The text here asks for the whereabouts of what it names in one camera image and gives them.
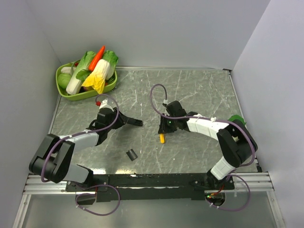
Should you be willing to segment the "yellow handled screwdriver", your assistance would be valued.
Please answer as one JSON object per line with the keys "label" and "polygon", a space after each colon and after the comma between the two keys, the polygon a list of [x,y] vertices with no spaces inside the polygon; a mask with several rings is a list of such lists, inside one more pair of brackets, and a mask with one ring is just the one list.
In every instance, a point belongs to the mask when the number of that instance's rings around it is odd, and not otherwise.
{"label": "yellow handled screwdriver", "polygon": [[164,136],[164,134],[159,134],[159,137],[160,137],[160,142],[162,143],[162,144],[164,144],[165,143],[165,136]]}

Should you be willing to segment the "black battery cover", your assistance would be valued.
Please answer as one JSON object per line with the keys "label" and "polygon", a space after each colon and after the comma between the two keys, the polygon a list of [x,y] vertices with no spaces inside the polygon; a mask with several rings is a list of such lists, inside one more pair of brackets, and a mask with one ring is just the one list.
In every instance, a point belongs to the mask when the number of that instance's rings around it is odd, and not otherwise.
{"label": "black battery cover", "polygon": [[138,158],[137,154],[135,153],[135,151],[133,149],[130,149],[126,152],[127,156],[129,157],[129,159],[131,161],[134,161]]}

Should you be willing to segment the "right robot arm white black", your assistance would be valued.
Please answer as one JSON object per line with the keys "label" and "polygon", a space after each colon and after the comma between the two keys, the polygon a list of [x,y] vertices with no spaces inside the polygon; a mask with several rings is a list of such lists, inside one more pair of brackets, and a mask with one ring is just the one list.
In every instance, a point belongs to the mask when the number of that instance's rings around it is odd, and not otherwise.
{"label": "right robot arm white black", "polygon": [[258,146],[246,128],[240,115],[233,115],[227,121],[208,119],[197,112],[187,113],[179,101],[164,100],[165,113],[161,114],[158,134],[164,143],[164,134],[180,130],[199,133],[218,141],[222,151],[220,160],[207,172],[206,182],[212,189],[220,188],[225,178],[245,161],[253,157]]}

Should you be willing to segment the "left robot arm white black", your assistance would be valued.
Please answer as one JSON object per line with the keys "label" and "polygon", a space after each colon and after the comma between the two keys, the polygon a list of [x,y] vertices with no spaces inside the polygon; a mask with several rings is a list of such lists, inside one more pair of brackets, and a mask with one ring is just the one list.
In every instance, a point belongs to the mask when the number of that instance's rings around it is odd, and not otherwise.
{"label": "left robot arm white black", "polygon": [[125,124],[142,126],[143,122],[125,116],[116,107],[100,108],[97,118],[84,131],[68,136],[46,135],[29,163],[29,171],[40,175],[44,182],[73,181],[81,190],[88,191],[94,185],[94,173],[89,168],[72,164],[73,153],[100,145],[110,130]]}

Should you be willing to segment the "green plastic basket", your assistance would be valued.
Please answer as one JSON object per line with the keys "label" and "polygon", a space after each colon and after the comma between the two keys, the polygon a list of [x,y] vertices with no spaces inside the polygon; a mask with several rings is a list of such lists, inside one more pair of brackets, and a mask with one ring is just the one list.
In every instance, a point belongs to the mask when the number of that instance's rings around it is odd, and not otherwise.
{"label": "green plastic basket", "polygon": [[[81,88],[81,90],[79,91],[79,93],[75,94],[75,95],[69,95],[65,89],[61,88],[59,86],[59,75],[61,74],[61,70],[63,68],[71,68],[71,66],[74,64],[75,62],[71,62],[71,63],[67,63],[64,64],[62,66],[60,66],[57,70],[56,70],[56,74],[55,74],[55,79],[56,79],[56,85],[57,85],[57,89],[59,94],[66,98],[67,100],[70,101],[78,101],[78,100],[83,100],[83,99],[87,99],[93,96],[97,96],[98,93],[95,90],[89,90],[89,91],[85,91]],[[114,88],[116,87],[116,82],[118,80],[118,75],[117,75],[117,71],[114,72],[114,74],[112,75],[112,77],[107,81],[107,85],[105,85],[103,93],[108,93],[112,90],[114,90]]]}

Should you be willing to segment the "yellow white napa cabbage toy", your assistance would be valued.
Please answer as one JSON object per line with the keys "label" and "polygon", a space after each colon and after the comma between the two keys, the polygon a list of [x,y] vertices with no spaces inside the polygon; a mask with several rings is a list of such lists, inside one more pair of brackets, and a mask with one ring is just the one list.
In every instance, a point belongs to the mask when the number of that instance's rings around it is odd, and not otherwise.
{"label": "yellow white napa cabbage toy", "polygon": [[92,87],[98,94],[102,94],[109,69],[110,63],[104,59],[100,59],[92,73],[82,83],[82,86]]}

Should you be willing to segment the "green white bok choy toy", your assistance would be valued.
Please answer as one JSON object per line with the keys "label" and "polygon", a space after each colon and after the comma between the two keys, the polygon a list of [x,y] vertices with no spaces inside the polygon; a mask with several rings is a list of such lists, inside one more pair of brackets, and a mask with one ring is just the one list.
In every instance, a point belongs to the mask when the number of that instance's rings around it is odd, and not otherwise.
{"label": "green white bok choy toy", "polygon": [[80,91],[84,79],[89,75],[88,67],[94,59],[95,55],[95,52],[87,51],[80,59],[66,87],[66,92],[69,95],[75,95]]}

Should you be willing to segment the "round green cabbage toy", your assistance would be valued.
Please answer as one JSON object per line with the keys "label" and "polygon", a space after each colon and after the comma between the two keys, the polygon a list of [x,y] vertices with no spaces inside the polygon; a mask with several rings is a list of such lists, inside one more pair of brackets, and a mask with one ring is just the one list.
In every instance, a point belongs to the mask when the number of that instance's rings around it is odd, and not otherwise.
{"label": "round green cabbage toy", "polygon": [[57,78],[57,83],[61,88],[66,89],[70,79],[71,75],[69,73],[61,73]]}

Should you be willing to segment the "orange toy carrot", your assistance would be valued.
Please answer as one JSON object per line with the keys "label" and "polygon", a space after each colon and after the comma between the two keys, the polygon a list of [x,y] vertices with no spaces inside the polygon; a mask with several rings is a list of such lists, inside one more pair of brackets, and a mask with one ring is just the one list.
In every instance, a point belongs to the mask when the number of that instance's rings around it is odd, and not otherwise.
{"label": "orange toy carrot", "polygon": [[105,46],[102,46],[101,49],[98,51],[98,53],[95,55],[95,57],[93,58],[93,60],[91,61],[88,70],[89,71],[93,71],[98,63],[98,61],[100,59],[102,59],[102,56],[104,54],[105,51]]}

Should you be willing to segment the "green lettuce toy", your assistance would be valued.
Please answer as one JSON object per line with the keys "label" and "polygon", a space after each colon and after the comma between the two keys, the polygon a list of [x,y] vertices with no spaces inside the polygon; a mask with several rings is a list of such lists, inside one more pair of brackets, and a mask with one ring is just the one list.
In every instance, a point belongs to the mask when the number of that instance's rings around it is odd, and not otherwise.
{"label": "green lettuce toy", "polygon": [[106,80],[109,80],[113,74],[114,74],[114,71],[115,71],[115,67],[118,63],[118,56],[115,54],[114,51],[110,51],[110,50],[107,50],[105,51],[105,53],[103,54],[103,59],[107,62],[109,62],[110,64],[110,68],[109,68],[109,71],[107,73],[107,76],[106,76]]}

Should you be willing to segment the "white mushroom toy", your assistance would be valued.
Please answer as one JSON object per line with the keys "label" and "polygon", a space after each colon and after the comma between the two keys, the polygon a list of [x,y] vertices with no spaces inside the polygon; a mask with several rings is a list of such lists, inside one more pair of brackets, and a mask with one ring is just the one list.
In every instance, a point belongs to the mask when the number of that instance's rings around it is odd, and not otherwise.
{"label": "white mushroom toy", "polygon": [[73,74],[74,73],[74,71],[75,71],[75,69],[76,69],[76,67],[73,67],[73,69],[71,70],[71,67],[70,66],[65,66],[65,67],[63,67],[62,69],[61,69],[61,73],[67,73],[67,74]]}

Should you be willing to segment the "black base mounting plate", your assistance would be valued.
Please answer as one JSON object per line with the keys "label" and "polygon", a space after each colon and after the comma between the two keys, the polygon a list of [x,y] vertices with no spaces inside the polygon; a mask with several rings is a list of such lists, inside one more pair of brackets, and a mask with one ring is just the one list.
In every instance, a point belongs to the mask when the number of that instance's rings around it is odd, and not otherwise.
{"label": "black base mounting plate", "polygon": [[92,188],[70,182],[66,192],[95,193],[97,202],[109,202],[118,199],[115,187],[121,200],[162,200],[191,199],[205,200],[205,194],[235,188],[233,179],[225,180],[216,187],[209,187],[206,173],[165,173],[165,174],[97,174]]}

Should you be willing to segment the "bok choy toy on table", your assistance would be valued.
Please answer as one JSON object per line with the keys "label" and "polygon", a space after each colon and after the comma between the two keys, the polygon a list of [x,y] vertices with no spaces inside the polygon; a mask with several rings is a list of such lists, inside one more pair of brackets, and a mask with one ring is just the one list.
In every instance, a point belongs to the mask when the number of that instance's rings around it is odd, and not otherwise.
{"label": "bok choy toy on table", "polygon": [[246,122],[244,118],[238,114],[232,115],[228,121],[233,122],[234,120],[239,120],[244,126],[246,125]]}

